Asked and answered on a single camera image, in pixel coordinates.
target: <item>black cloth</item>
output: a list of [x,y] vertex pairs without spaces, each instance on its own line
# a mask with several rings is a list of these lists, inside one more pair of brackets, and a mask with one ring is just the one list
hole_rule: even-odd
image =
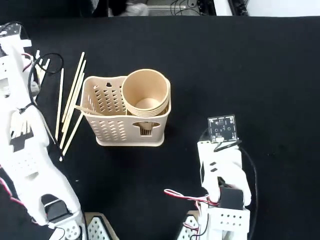
[[[194,206],[163,189],[204,193],[197,141],[207,117],[229,114],[235,114],[238,136],[259,176],[253,239],[318,236],[320,18],[129,17],[25,24],[35,49],[64,57],[63,106],[82,51],[86,76],[150,68],[171,82],[172,112],[162,146],[99,146],[84,119],[65,161],[53,160],[84,211],[104,213],[121,240],[175,238]],[[39,97],[52,129],[59,79],[59,74],[47,76]],[[245,157],[242,161],[253,190],[253,171]],[[3,191],[0,196],[1,238],[47,239],[39,237],[40,231],[49,234],[46,227],[26,223],[26,212],[15,203],[6,207]]]

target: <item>stack of paper cups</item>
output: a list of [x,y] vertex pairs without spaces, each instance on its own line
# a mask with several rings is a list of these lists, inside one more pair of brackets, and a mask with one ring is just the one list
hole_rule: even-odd
[[146,118],[157,116],[169,103],[170,82],[158,71],[137,70],[124,80],[122,97],[132,115]]

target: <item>chopstick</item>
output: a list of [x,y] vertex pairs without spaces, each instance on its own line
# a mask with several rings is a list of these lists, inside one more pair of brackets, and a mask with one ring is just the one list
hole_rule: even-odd
[[85,107],[82,107],[82,106],[74,105],[74,108],[75,108],[75,109],[78,109],[78,110],[80,110],[80,111],[84,111],[84,112],[93,114],[93,115],[104,116],[104,115],[101,114],[100,112],[96,112],[96,111],[93,111],[93,110],[91,110],[91,109],[88,109],[88,108],[85,108]]
[[68,97],[68,100],[66,102],[65,109],[64,109],[64,112],[63,112],[63,116],[62,116],[62,122],[63,123],[65,122],[65,119],[67,117],[67,113],[68,113],[68,110],[69,110],[69,107],[70,107],[70,102],[71,102],[71,98],[72,98],[73,93],[74,93],[76,82],[79,79],[79,71],[80,71],[84,56],[85,56],[85,53],[82,52],[80,60],[79,60],[79,63],[78,63],[78,67],[77,67],[75,75],[74,75],[74,79],[73,79],[73,82],[72,82],[72,86],[71,86],[71,90],[70,90],[70,93],[69,93],[69,97]]
[[55,139],[58,140],[59,136],[59,123],[60,123],[60,115],[61,115],[61,101],[62,101],[62,91],[64,85],[64,74],[65,69],[61,69],[61,77],[60,77],[60,89],[59,89],[59,100],[58,100],[58,111],[56,114],[56,124],[55,124]]
[[79,96],[80,89],[81,89],[81,87],[82,87],[82,82],[83,82],[82,76],[84,77],[83,73],[84,73],[84,70],[85,70],[86,63],[87,63],[87,61],[84,60],[84,61],[83,61],[83,64],[82,64],[82,67],[81,67],[81,70],[80,70],[80,73],[79,73],[78,80],[77,80],[77,82],[76,82],[76,84],[75,84],[75,88],[74,88],[73,95],[72,95],[72,97],[71,97],[69,109],[68,109],[68,111],[67,111],[67,113],[66,113],[66,118],[65,118],[65,120],[64,120],[63,127],[62,127],[62,132],[63,132],[63,133],[65,132],[65,130],[66,130],[66,128],[67,128],[67,125],[69,125],[69,124],[68,124],[68,121],[70,122],[70,119],[71,119],[72,114],[73,114],[73,112],[74,112],[74,106],[73,106],[73,105],[76,104],[77,99],[78,99],[78,96]]
[[70,125],[71,117],[72,117],[72,115],[74,113],[75,105],[77,103],[78,95],[79,95],[79,92],[80,92],[80,89],[81,89],[81,86],[82,86],[82,82],[84,81],[84,78],[85,78],[85,74],[82,73],[82,76],[81,76],[81,78],[79,80],[79,84],[77,86],[77,89],[75,90],[76,97],[73,99],[73,102],[70,103],[70,107],[69,107],[70,108],[70,114],[69,114],[69,117],[66,118],[66,120],[64,122],[66,124],[64,132],[62,131],[63,135],[62,135],[62,139],[61,139],[61,143],[60,143],[60,148],[61,149],[62,149],[62,147],[63,147],[63,145],[65,143],[65,140],[66,140],[66,136],[67,136],[68,128],[69,128],[69,125]]
[[79,124],[80,124],[83,116],[84,116],[84,114],[81,112],[81,114],[80,114],[78,120],[76,121],[76,124],[75,124],[75,126],[74,126],[74,128],[73,128],[73,130],[72,130],[72,133],[71,133],[71,135],[70,135],[68,141],[66,142],[66,145],[65,145],[65,147],[64,147],[64,149],[63,149],[63,151],[62,151],[62,155],[63,155],[63,156],[66,155],[67,150],[68,150],[68,148],[69,148],[69,146],[70,146],[70,143],[71,143],[72,139],[74,138],[74,136],[75,136],[75,134],[76,134],[76,131],[77,131],[78,127],[79,127]]

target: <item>black wire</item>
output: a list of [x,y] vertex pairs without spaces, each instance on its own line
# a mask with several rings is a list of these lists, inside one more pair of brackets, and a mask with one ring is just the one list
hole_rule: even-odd
[[62,227],[55,227],[56,229],[62,229],[63,230],[63,235],[62,235],[62,237],[59,239],[59,240],[61,240],[62,238],[64,238],[65,237],[65,234],[66,234],[66,230],[64,230]]
[[207,231],[207,229],[208,229],[208,224],[209,224],[209,213],[208,213],[208,215],[207,215],[206,226],[205,226],[205,229],[204,229],[203,233],[201,233],[201,234],[193,234],[193,235],[190,236],[190,239],[189,239],[189,240],[191,240],[192,237],[200,237],[200,236],[202,236],[203,234],[205,234],[206,231]]
[[181,8],[181,4],[183,3],[183,2],[185,2],[186,0],[182,0],[180,3],[179,3],[179,10],[181,11],[182,10],[182,8]]
[[195,13],[197,13],[198,15],[201,15],[199,12],[197,12],[196,10],[192,9],[192,8],[185,8],[185,9],[182,9],[182,10],[179,10],[175,13],[175,15],[183,12],[183,11],[186,11],[186,10],[191,10],[191,11],[194,11]]
[[235,142],[233,142],[233,143],[230,143],[230,144],[228,144],[228,145],[225,145],[225,146],[222,146],[222,147],[220,147],[221,146],[221,142],[215,147],[215,149],[213,150],[215,153],[216,152],[219,152],[219,151],[221,151],[221,150],[224,150],[224,149],[228,149],[228,148],[231,148],[231,147],[234,147],[234,146],[236,146],[236,145],[239,145],[240,143],[242,143],[242,141],[241,140],[237,140],[237,141],[235,141]]
[[[49,71],[49,70],[47,70],[47,69],[42,68],[42,66],[39,65],[40,59],[43,59],[44,57],[49,56],[49,55],[56,55],[56,56],[58,56],[58,57],[60,58],[61,66],[60,66],[60,68],[59,68],[58,70],[56,70],[56,71]],[[26,105],[24,108],[20,109],[19,111],[20,111],[20,114],[22,114],[24,111],[26,111],[26,109],[27,109],[28,107],[34,106],[34,107],[41,113],[41,116],[43,117],[43,120],[44,120],[44,122],[45,122],[44,124],[45,124],[45,125],[47,126],[47,128],[48,128],[47,131],[49,131],[48,133],[51,135],[52,140],[53,140],[56,148],[57,148],[58,151],[59,151],[60,157],[61,157],[62,160],[63,160],[63,159],[64,159],[64,155],[63,155],[63,153],[62,153],[61,148],[59,147],[59,143],[58,143],[58,141],[56,140],[56,138],[54,137],[54,135],[52,135],[53,131],[52,131],[52,130],[50,129],[50,127],[48,126],[48,124],[47,124],[48,121],[47,121],[46,117],[42,114],[41,110],[39,109],[38,105],[35,103],[35,101],[34,101],[34,99],[33,99],[33,96],[32,96],[32,92],[31,92],[31,78],[32,78],[32,75],[33,75],[34,73],[37,74],[37,71],[35,71],[36,65],[40,66],[40,68],[41,68],[42,70],[44,70],[45,72],[47,72],[47,73],[56,74],[56,73],[60,72],[61,69],[64,67],[64,59],[63,59],[63,57],[62,57],[60,54],[53,52],[53,53],[47,53],[47,54],[39,57],[38,59],[36,59],[36,60],[34,61],[34,63],[33,63],[32,66],[31,66],[31,69],[30,69],[30,73],[29,73],[29,76],[28,76],[28,83],[27,83],[28,94],[29,94],[29,98],[30,98],[31,103],[29,103],[28,105]]]
[[87,220],[86,220],[86,215],[85,212],[81,209],[82,211],[82,215],[84,218],[84,228],[85,228],[85,235],[86,235],[86,239],[89,240],[89,232],[88,232],[88,225],[87,225]]
[[257,223],[257,216],[258,216],[258,207],[259,207],[259,195],[258,195],[258,173],[257,173],[257,168],[255,166],[254,161],[250,157],[250,155],[247,153],[246,150],[244,150],[243,147],[239,147],[240,151],[248,158],[253,171],[254,171],[254,191],[255,191],[255,210],[253,214],[253,219],[252,219],[252,224],[251,224],[251,231],[249,232],[248,240],[252,240],[252,237],[255,232],[256,228],[256,223]]
[[7,22],[6,24],[4,24],[4,25],[2,26],[2,28],[0,28],[0,33],[1,33],[2,31],[5,31],[9,26],[14,25],[14,24],[20,25],[20,26],[21,26],[21,29],[22,29],[23,32],[24,32],[24,35],[25,35],[26,39],[30,39],[30,38],[29,38],[29,35],[28,35],[28,33],[27,33],[27,31],[26,31],[26,29],[25,29],[25,27],[24,27],[24,25],[23,25],[22,22],[20,22],[20,21],[10,21],[10,22]]

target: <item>utensil holder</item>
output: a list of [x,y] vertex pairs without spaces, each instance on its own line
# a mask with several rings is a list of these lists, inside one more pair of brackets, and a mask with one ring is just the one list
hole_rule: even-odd
[[82,111],[97,143],[101,146],[160,146],[165,139],[171,99],[160,115],[129,115],[121,93],[125,79],[126,76],[90,76],[84,80],[80,106],[104,115]]

